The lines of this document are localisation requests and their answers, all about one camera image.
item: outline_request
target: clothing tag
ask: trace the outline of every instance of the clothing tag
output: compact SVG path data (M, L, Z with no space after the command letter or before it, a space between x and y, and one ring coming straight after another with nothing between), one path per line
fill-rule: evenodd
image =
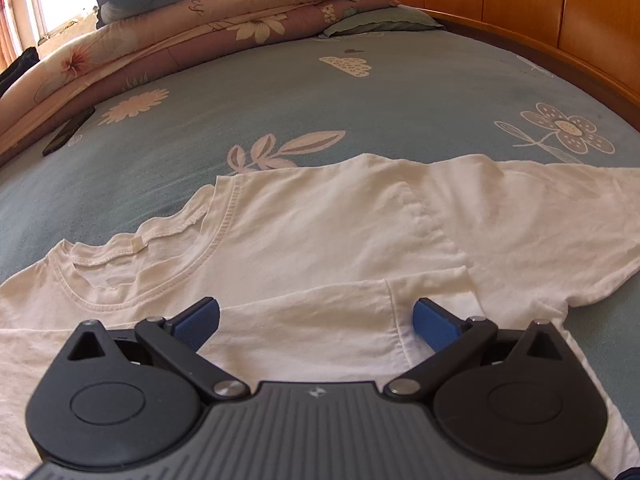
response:
M131 251L133 252L133 254L139 253L145 247L146 243L142 239L142 236L136 235L131 239Z

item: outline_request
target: metal pivot screw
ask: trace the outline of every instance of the metal pivot screw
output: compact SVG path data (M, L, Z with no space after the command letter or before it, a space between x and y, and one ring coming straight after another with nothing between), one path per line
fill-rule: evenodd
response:
M413 379L394 379L389 383L389 391L396 395L415 395L420 391L420 383Z
M213 391L217 396L226 399L236 399L244 396L247 386L240 381L220 381L213 386Z

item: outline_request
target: blue bedsheet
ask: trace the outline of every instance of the blue bedsheet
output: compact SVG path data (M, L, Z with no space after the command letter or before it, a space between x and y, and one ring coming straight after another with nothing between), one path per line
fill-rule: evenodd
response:
M178 211L217 174L260 165L371 152L640 166L640 134L604 105L510 52L443 31L233 54L100 104L70 145L42 159L47 140L0 170L0 282L61 238L105 243ZM267 143L268 160L254 162L252 147ZM638 305L636 275L566 323L636 438Z

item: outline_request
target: flower pattern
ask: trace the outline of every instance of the flower pattern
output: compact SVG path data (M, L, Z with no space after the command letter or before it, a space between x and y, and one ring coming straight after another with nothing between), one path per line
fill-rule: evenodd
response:
M331 25L332 23L337 22L338 20L335 17L335 10L332 4L325 5L324 7L320 7L322 13L324 14L324 21Z
M255 43L263 44L269 39L272 30L278 34L284 34L284 26L280 22L286 19L286 14L276 14L274 16L259 18L258 20L250 20L240 23L239 25L233 25L229 27L228 30L238 31L236 41L246 40L247 38L255 36Z
M126 117L135 117L140 112L148 112L152 106L159 105L168 95L169 91L165 88L134 95L103 114L104 119L98 123L98 126L100 124L119 123Z
M91 70L92 64L89 49L85 45L79 45L71 49L71 52L60 62L60 70L67 78L73 80Z
M551 130L564 147L579 155L589 151L589 146L600 152L612 154L615 147L603 136L596 134L596 126L577 115L566 116L557 108L544 103L538 103L535 112L521 112L520 115L536 126Z

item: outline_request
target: black phone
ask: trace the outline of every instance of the black phone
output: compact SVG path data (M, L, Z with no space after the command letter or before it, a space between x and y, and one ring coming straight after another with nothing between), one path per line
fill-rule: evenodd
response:
M71 117L67 124L59 131L59 133L53 137L52 141L47 144L47 147L42 150L42 156L47 156L49 153L53 153L64 146L68 140L74 136L76 131L84 124L84 122L91 117L95 112L95 107L86 108L82 110L78 115Z

